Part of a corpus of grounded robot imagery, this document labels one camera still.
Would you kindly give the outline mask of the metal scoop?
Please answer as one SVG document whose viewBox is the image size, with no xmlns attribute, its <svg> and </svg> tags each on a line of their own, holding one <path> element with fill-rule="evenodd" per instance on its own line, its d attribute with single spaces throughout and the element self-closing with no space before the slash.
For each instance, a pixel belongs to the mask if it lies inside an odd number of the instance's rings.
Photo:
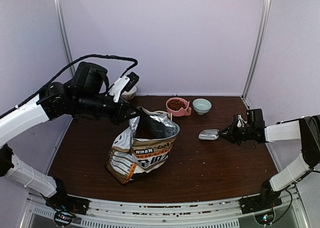
<svg viewBox="0 0 320 228">
<path fill-rule="evenodd" d="M 218 129 L 205 129 L 199 133 L 198 138 L 200 140 L 216 140 L 220 136 L 219 132 Z"/>
</svg>

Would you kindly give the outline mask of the pet food bag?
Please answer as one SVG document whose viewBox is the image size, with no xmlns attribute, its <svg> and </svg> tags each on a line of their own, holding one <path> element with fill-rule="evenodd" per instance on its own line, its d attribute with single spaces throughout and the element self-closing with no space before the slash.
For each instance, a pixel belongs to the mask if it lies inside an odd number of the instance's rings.
<svg viewBox="0 0 320 228">
<path fill-rule="evenodd" d="M 105 164 L 121 184 L 141 179 L 161 167 L 180 132 L 171 113 L 139 109 L 140 116 L 130 119 L 128 127 L 115 138 Z"/>
</svg>

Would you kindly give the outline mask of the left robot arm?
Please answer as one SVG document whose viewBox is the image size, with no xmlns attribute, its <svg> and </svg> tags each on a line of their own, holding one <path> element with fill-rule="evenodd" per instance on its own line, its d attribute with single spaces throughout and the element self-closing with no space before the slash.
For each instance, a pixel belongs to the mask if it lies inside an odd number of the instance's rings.
<svg viewBox="0 0 320 228">
<path fill-rule="evenodd" d="M 138 82 L 134 72 L 123 74 L 112 85 L 107 70 L 100 65 L 81 62 L 73 78 L 62 84 L 50 82 L 31 99 L 0 119 L 0 175 L 38 191 L 61 210 L 72 206 L 63 181 L 49 177 L 21 161 L 8 142 L 24 131 L 62 115 L 109 118 L 114 125 L 140 115 L 140 111 L 121 98 Z"/>
</svg>

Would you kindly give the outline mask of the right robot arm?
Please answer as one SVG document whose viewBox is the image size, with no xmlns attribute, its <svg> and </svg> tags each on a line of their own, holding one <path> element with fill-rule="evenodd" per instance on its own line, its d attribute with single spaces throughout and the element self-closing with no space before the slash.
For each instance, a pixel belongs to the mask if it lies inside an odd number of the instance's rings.
<svg viewBox="0 0 320 228">
<path fill-rule="evenodd" d="M 281 170 L 262 184 L 256 198 L 261 209 L 268 208 L 276 200 L 276 194 L 298 183 L 320 163 L 319 115 L 266 125 L 263 111 L 250 109 L 245 119 L 235 114 L 232 123 L 218 134 L 232 144 L 240 145 L 246 141 L 266 144 L 278 159 Z"/>
</svg>

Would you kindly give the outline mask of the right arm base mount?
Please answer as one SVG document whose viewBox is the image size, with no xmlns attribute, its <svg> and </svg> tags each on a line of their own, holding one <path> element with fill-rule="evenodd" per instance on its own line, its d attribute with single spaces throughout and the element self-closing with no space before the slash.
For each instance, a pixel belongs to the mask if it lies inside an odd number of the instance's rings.
<svg viewBox="0 0 320 228">
<path fill-rule="evenodd" d="M 239 204 L 242 214 L 249 214 L 270 209 L 274 204 L 274 201 L 262 195 L 255 195 L 251 197 L 242 197 L 239 200 Z"/>
</svg>

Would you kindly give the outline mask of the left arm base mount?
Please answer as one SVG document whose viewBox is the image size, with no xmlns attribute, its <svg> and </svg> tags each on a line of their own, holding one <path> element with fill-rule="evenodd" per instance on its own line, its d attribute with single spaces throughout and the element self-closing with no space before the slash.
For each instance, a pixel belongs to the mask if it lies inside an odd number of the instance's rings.
<svg viewBox="0 0 320 228">
<path fill-rule="evenodd" d="M 90 201 L 74 196 L 56 196 L 51 198 L 44 197 L 45 204 L 54 211 L 67 212 L 72 215 L 86 215 Z"/>
</svg>

